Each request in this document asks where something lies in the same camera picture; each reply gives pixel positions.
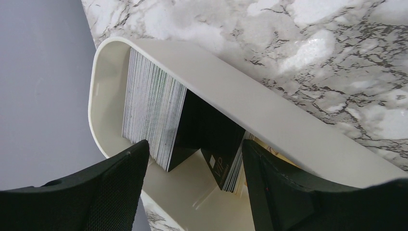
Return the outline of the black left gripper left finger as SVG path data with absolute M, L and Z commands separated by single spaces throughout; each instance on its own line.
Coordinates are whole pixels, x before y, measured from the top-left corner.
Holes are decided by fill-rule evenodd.
M 3 231 L 130 231 L 149 161 L 142 140 L 40 187 L 0 193 Z

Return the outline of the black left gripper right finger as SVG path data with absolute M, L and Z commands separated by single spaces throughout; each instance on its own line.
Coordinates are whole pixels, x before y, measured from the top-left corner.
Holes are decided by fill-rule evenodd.
M 242 143 L 257 231 L 405 231 L 408 181 L 355 188 L 310 174 L 253 140 Z

